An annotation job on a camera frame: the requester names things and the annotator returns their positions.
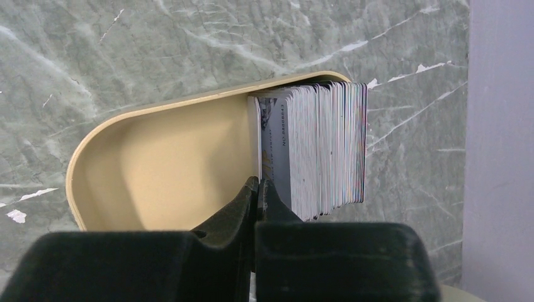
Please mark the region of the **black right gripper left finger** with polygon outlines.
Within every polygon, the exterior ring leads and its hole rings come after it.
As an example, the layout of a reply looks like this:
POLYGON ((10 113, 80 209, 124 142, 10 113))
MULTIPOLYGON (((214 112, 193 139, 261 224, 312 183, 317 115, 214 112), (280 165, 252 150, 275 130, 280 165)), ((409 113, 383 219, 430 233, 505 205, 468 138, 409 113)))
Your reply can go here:
POLYGON ((259 181, 190 231, 56 232, 23 256, 2 301, 247 301, 259 181))

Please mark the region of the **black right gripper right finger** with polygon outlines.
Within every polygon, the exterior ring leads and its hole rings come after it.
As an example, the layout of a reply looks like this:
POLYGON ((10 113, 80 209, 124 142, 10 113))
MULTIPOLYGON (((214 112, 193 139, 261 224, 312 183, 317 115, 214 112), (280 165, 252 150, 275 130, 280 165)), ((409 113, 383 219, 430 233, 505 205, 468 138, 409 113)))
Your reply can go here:
POLYGON ((401 223, 304 222, 262 180, 258 301, 440 301, 419 235, 401 223))

